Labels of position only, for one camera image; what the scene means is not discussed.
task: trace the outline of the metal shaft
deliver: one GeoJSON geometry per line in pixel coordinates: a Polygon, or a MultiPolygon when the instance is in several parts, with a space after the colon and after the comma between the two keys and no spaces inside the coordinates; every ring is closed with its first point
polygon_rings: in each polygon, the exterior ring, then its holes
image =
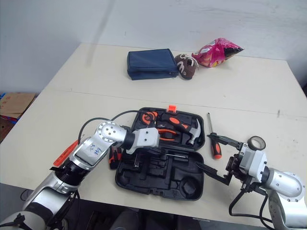
{"type": "Polygon", "coordinates": [[[209,120],[209,124],[210,124],[211,133],[213,133],[213,128],[212,128],[210,113],[208,113],[208,120],[209,120]]]}

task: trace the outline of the black tool case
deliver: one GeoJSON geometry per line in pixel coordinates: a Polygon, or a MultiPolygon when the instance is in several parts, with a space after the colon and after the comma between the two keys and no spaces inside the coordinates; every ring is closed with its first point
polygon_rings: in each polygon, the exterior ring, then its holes
{"type": "Polygon", "coordinates": [[[142,108],[143,112],[154,111],[154,121],[142,121],[144,114],[138,113],[131,131],[156,127],[175,130],[176,134],[160,133],[159,148],[137,149],[132,155],[124,152],[117,168],[116,183],[122,188],[144,194],[159,195],[176,200],[198,200],[202,195],[204,175],[195,162],[203,162],[196,152],[205,143],[203,119],[201,116],[182,111],[167,112],[161,108],[142,108]],[[191,134],[174,128],[165,117],[172,116],[185,125],[197,128],[197,119],[201,126],[200,136],[193,145],[189,144],[191,134]]]}

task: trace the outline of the hammer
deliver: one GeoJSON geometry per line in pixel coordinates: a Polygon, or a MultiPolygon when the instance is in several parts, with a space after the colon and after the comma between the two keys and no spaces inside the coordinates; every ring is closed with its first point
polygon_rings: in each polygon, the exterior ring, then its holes
{"type": "Polygon", "coordinates": [[[169,116],[168,117],[168,121],[175,128],[179,129],[180,131],[192,134],[192,138],[189,140],[189,144],[191,144],[191,145],[194,145],[195,139],[198,138],[200,136],[200,134],[201,134],[201,125],[200,125],[198,119],[196,119],[196,121],[197,121],[197,128],[193,128],[192,126],[186,125],[186,124],[182,123],[181,121],[179,121],[177,118],[175,118],[173,116],[169,116]]]}
{"type": "Polygon", "coordinates": [[[192,138],[189,140],[189,143],[191,145],[194,145],[194,141],[196,138],[198,138],[201,134],[201,125],[200,122],[198,121],[198,119],[196,119],[197,121],[197,128],[192,128],[190,129],[189,133],[192,134],[192,138]]]}

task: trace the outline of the pink bag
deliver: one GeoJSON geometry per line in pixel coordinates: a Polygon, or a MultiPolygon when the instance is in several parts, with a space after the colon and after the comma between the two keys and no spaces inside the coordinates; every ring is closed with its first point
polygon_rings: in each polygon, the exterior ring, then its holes
{"type": "Polygon", "coordinates": [[[241,47],[225,38],[217,38],[202,47],[198,52],[193,53],[192,57],[203,66],[215,67],[242,50],[241,47]]]}

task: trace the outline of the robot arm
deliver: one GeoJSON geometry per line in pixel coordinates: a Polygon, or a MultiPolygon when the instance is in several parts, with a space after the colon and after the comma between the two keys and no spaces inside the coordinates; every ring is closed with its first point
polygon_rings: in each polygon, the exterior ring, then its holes
{"type": "MultiPolygon", "coordinates": [[[[221,144],[235,147],[239,153],[230,157],[226,167],[229,173],[224,177],[218,176],[217,170],[207,165],[198,163],[199,168],[208,176],[226,185],[229,185],[232,176],[239,179],[242,187],[241,193],[237,196],[238,199],[243,193],[252,191],[268,195],[269,211],[276,230],[307,229],[305,185],[294,173],[281,172],[266,166],[267,157],[263,151],[265,149],[263,139],[251,137],[247,143],[243,143],[224,136],[208,136],[221,144]]],[[[230,215],[238,199],[236,198],[230,205],[230,215]]]]}
{"type": "Polygon", "coordinates": [[[138,148],[157,147],[156,128],[144,128],[132,133],[113,121],[105,121],[92,137],[86,138],[64,161],[31,193],[23,211],[6,218],[0,227],[7,229],[43,230],[62,219],[71,206],[71,195],[85,176],[106,156],[112,145],[133,154],[138,148]]]}

